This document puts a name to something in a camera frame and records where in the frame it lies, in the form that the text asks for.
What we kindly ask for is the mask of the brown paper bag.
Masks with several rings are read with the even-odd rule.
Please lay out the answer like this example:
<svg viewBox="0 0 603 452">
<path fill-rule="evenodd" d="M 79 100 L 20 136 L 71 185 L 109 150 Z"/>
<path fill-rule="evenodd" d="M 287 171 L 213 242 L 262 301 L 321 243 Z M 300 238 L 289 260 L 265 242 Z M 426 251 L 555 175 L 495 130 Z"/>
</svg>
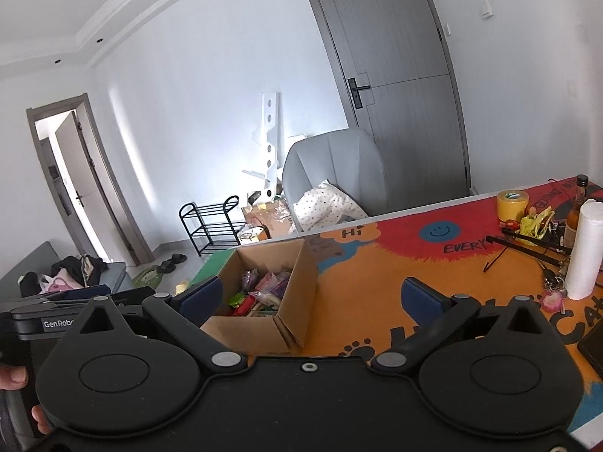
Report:
<svg viewBox="0 0 603 452">
<path fill-rule="evenodd" d="M 242 214 L 250 226 L 264 229 L 270 239 L 280 239 L 296 232 L 292 215 L 285 201 L 244 206 Z"/>
</svg>

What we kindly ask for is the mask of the black shoe rack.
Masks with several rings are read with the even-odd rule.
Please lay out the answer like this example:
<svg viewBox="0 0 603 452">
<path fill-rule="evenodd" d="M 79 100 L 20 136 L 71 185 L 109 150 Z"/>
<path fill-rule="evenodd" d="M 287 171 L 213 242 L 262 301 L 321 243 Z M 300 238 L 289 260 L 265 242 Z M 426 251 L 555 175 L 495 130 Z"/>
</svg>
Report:
<svg viewBox="0 0 603 452">
<path fill-rule="evenodd" d="M 179 219 L 198 256 L 229 250 L 240 245 L 239 234 L 243 220 L 233 220 L 231 213 L 239 206 L 239 197 L 233 195 L 221 203 L 184 204 Z"/>
</svg>

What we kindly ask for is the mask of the yellow tape roll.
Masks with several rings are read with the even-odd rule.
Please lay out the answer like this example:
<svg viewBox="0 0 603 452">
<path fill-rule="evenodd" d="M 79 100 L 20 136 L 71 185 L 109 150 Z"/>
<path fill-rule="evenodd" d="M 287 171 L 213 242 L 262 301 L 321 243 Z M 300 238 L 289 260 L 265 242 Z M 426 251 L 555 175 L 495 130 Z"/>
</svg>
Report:
<svg viewBox="0 0 603 452">
<path fill-rule="evenodd" d="M 530 204 L 526 191 L 506 190 L 497 195 L 497 216 L 501 221 L 520 221 Z"/>
</svg>

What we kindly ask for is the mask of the white dotted pillow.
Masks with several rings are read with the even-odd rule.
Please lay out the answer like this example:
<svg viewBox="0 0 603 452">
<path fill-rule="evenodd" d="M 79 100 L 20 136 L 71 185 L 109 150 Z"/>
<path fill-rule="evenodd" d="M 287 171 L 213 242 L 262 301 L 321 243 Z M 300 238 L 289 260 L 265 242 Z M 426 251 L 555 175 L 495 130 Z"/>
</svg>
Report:
<svg viewBox="0 0 603 452">
<path fill-rule="evenodd" d="M 327 180 L 304 192 L 293 204 L 293 212 L 304 232 L 368 217 L 352 197 Z"/>
</svg>

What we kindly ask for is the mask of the red snack bar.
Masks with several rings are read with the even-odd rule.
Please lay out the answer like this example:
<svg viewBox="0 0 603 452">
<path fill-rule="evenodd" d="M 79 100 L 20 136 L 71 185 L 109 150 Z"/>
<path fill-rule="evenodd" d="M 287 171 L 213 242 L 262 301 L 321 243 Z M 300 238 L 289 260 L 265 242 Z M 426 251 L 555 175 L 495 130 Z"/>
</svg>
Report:
<svg viewBox="0 0 603 452">
<path fill-rule="evenodd" d="M 257 305 L 257 299 L 253 295 L 239 293 L 229 301 L 234 316 L 247 316 Z"/>
</svg>

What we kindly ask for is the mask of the dark brown cake packet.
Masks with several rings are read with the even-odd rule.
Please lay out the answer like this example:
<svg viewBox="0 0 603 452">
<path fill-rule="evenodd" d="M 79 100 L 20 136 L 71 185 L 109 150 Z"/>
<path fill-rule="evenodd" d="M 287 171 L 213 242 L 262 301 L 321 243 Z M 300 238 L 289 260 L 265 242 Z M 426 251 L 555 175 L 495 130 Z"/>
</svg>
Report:
<svg viewBox="0 0 603 452">
<path fill-rule="evenodd" d="M 241 275 L 241 290 L 244 293 L 251 292 L 259 282 L 260 273 L 257 268 L 246 270 Z"/>
</svg>

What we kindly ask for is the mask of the long white cake package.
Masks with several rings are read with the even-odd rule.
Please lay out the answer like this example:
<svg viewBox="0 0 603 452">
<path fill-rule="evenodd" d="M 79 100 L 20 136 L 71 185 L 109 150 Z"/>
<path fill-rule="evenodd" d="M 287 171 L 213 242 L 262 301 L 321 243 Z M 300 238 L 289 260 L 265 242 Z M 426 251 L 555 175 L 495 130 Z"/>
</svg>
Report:
<svg viewBox="0 0 603 452">
<path fill-rule="evenodd" d="M 268 272 L 250 292 L 257 302 L 265 306 L 279 307 L 286 292 L 290 272 Z"/>
</svg>

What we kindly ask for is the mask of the colourful cartoon table mat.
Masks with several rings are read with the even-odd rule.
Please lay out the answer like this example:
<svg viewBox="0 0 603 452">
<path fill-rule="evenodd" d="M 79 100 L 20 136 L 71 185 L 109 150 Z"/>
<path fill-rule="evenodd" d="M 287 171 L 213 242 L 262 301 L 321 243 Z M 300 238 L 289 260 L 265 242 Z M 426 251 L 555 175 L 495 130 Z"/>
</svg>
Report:
<svg viewBox="0 0 603 452">
<path fill-rule="evenodd" d="M 415 324 L 401 304 L 408 276 L 486 304 L 540 299 L 541 268 L 488 243 L 498 232 L 497 199 L 483 194 L 308 234 L 318 289 L 301 352 L 371 358 L 412 335 Z"/>
</svg>

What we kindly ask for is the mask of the open side door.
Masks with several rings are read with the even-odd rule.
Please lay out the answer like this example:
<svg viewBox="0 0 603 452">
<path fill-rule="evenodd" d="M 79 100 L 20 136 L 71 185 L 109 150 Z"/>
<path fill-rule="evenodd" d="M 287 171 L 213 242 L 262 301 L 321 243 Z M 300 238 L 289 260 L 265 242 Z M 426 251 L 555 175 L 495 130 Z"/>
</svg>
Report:
<svg viewBox="0 0 603 452">
<path fill-rule="evenodd" d="M 78 251 L 129 267 L 153 260 L 84 93 L 26 110 L 43 174 Z"/>
</svg>

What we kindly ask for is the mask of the yellow plastic bag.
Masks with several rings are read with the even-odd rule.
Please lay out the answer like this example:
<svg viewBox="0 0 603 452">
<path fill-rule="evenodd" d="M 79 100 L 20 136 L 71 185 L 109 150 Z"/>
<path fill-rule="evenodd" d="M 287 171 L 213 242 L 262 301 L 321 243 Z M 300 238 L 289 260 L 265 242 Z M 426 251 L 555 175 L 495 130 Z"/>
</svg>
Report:
<svg viewBox="0 0 603 452">
<path fill-rule="evenodd" d="M 519 222 L 519 233 L 522 236 L 542 240 L 548 232 L 549 224 L 555 215 L 551 206 L 537 212 L 534 207 L 530 208 L 527 216 Z"/>
</svg>

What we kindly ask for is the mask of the grey door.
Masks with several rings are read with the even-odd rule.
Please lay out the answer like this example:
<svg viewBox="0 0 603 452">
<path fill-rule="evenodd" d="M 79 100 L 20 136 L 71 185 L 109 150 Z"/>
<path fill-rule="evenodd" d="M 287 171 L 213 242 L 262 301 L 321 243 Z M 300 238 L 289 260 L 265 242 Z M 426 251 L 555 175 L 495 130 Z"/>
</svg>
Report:
<svg viewBox="0 0 603 452">
<path fill-rule="evenodd" d="M 468 196 L 464 118 L 433 1 L 309 1 L 347 123 L 381 155 L 390 207 Z"/>
</svg>

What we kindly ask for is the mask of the brown cardboard box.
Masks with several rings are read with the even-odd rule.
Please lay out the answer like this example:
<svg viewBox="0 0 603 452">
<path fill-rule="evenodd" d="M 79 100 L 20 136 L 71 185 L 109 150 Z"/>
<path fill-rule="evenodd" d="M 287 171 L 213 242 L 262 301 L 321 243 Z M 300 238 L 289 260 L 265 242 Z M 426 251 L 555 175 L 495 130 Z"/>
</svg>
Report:
<svg viewBox="0 0 603 452">
<path fill-rule="evenodd" d="M 304 240 L 236 249 L 217 275 L 223 302 L 203 331 L 251 355 L 294 354 L 303 348 L 318 279 Z"/>
</svg>

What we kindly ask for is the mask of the pink pixel keychain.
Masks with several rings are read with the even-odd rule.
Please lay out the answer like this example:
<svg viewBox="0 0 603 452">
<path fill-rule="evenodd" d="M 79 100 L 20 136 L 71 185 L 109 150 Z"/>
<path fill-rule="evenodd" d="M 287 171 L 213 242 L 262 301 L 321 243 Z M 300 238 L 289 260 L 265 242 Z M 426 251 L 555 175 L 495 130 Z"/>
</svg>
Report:
<svg viewBox="0 0 603 452">
<path fill-rule="evenodd" d="M 544 311 L 549 313 L 564 313 L 565 306 L 564 301 L 566 298 L 565 290 L 551 290 L 545 291 L 541 298 L 541 307 Z"/>
</svg>

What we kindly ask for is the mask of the white paper towel roll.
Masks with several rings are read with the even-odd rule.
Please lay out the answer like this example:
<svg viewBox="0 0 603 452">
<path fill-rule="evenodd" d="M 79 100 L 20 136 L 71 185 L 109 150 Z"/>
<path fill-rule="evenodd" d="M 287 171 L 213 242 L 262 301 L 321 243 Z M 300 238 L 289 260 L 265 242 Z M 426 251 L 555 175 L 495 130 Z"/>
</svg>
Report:
<svg viewBox="0 0 603 452">
<path fill-rule="evenodd" d="M 603 255 L 603 203 L 587 200 L 580 209 L 577 235 L 565 277 L 570 300 L 590 296 L 595 288 Z"/>
</svg>

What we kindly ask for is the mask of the black smartphone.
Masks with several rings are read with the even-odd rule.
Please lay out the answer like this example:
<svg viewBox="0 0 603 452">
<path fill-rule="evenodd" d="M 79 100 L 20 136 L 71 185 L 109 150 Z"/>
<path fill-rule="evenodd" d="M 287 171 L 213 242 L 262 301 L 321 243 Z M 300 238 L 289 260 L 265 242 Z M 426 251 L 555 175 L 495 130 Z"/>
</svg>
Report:
<svg viewBox="0 0 603 452">
<path fill-rule="evenodd" d="M 590 363 L 600 379 L 603 379 L 603 321 L 599 321 L 577 343 L 577 350 Z"/>
</svg>

